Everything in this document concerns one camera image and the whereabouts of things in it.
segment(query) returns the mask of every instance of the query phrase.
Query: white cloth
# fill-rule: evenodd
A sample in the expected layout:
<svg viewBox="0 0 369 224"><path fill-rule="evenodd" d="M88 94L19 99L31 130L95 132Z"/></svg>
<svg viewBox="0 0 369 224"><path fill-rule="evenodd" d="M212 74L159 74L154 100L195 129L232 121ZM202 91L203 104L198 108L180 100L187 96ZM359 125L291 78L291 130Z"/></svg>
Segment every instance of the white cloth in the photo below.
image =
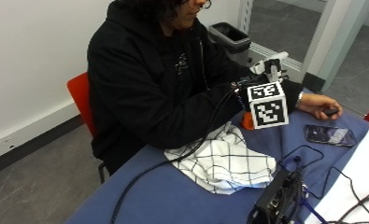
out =
<svg viewBox="0 0 369 224"><path fill-rule="evenodd" d="M198 143L166 150L170 160L186 155ZM198 151L174 166L212 193L232 194L243 187L264 188L272 181L275 159L247 148L243 134L228 122L212 133Z"/></svg>

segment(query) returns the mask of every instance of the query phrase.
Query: white wall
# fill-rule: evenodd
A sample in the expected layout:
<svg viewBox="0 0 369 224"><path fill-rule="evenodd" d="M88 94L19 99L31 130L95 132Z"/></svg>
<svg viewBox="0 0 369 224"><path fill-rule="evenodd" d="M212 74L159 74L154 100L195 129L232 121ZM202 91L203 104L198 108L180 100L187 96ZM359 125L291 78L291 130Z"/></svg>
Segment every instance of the white wall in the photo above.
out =
<svg viewBox="0 0 369 224"><path fill-rule="evenodd" d="M0 155L79 114L66 83L87 69L110 2L0 0ZM236 26L239 5L214 0L200 20Z"/></svg>
<svg viewBox="0 0 369 224"><path fill-rule="evenodd" d="M222 21L238 27L242 0L212 0L212 7L199 12L199 20L208 27Z"/></svg>

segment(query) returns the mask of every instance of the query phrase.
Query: trash bin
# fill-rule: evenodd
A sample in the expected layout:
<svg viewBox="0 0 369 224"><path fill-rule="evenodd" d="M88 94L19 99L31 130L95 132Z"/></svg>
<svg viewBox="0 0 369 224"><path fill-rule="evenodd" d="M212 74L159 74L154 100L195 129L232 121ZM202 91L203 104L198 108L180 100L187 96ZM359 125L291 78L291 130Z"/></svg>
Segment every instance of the trash bin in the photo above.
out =
<svg viewBox="0 0 369 224"><path fill-rule="evenodd" d="M227 22L220 22L210 26L210 37L215 43L226 48L230 58L247 65L251 43L248 35Z"/></svg>

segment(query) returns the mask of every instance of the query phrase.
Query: wire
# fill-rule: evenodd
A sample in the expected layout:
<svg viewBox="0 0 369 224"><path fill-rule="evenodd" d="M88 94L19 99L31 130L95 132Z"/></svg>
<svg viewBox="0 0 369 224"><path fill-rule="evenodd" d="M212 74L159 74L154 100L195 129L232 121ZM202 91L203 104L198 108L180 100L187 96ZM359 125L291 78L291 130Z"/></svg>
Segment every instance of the wire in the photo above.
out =
<svg viewBox="0 0 369 224"><path fill-rule="evenodd" d="M322 152L319 149L316 149L316 148L314 148L314 147L311 147L311 146L308 146L308 145L302 145L302 146L296 147L290 153L287 153L286 156L279 160L279 164L280 164L282 166L284 166L284 165L283 165L283 161L287 159L287 157L288 157L291 154L294 154L302 147L308 147L310 149L312 149L314 151L316 151L318 153L320 153L322 157L320 157L319 159L311 161L311 162L307 163L306 165L298 167L296 170L295 170L294 172L302 172L303 169L306 169L306 168L307 168L311 164L314 164L315 162L320 161L320 160L323 159L323 157L324 157L324 154L323 154L323 152Z"/></svg>
<svg viewBox="0 0 369 224"><path fill-rule="evenodd" d="M342 216L342 218L338 220L338 221L328 221L327 223L336 223L336 224L362 224L362 223L369 223L369 221L363 221L363 222L354 222L354 223L348 223L348 222L343 222L346 217L352 213L352 211L359 207L362 206L364 208L364 210L367 211L367 213L369 214L369 209L366 207L366 203L369 201L369 194L367 195L367 197L364 197L363 199L360 199L356 191L355 191L355 186L354 186L354 180L351 177L348 177L343 172L342 170L335 167L335 166L331 166L330 168L330 171L328 171L328 174L327 174L327 177L324 179L324 183L323 183L323 193L322 193L322 196L318 196L314 192L308 192L316 199L322 199L323 196L324 196L324 193L326 193L326 187L327 187L327 181L328 181L328 178L331 176L331 171L332 170L336 170L348 180L350 180L350 188L351 188L351 191L358 199L358 204L355 204L350 209L348 211L344 213L344 215Z"/></svg>
<svg viewBox="0 0 369 224"><path fill-rule="evenodd" d="M131 190L131 188L135 186L135 184L138 183L138 181L143 178L144 175L147 175L152 170L155 170L159 166L164 165L164 164L168 164L168 163L172 163L172 162L180 162L183 161L187 157L190 157L195 152L196 150L200 148L200 146L203 145L204 141L207 140L208 138L208 135L210 135L210 132L212 131L212 127L214 127L214 124L216 122L216 118L218 118L218 115L222 111L222 107L226 105L227 101L231 99L231 96L232 96L232 93L234 93L235 90L231 90L222 98L218 106L216 106L216 109L214 110L212 112L212 116L211 116L211 119L210 119L210 123L208 123L208 131L206 132L203 138L200 141L195 141L195 143L198 142L198 145L192 148L192 150L183 156L180 156L179 158L171 160L171 161L164 161L159 164L156 164L155 166L152 166L151 168L148 168L147 170L144 170L134 179L132 181L130 182L130 184L127 185L122 195L120 195L120 198L119 198L119 201L118 201L118 204L115 206L115 209L114 209L114 213L112 213L112 217L111 217L111 221L110 223L111 224L115 224L116 222L116 218L119 216L119 212L120 212L120 208L122 208L122 205L123 205L123 201L124 201L124 198L126 198L126 195L128 193L128 191Z"/></svg>

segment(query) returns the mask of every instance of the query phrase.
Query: phone screen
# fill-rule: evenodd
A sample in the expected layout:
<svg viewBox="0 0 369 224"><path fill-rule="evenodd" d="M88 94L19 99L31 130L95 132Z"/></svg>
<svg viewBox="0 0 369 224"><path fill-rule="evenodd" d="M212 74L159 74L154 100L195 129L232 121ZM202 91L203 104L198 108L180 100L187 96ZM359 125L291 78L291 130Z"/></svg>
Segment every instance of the phone screen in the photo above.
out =
<svg viewBox="0 0 369 224"><path fill-rule="evenodd" d="M358 143L351 130L318 125L306 125L306 139L311 142L327 143L344 147L352 147Z"/></svg>

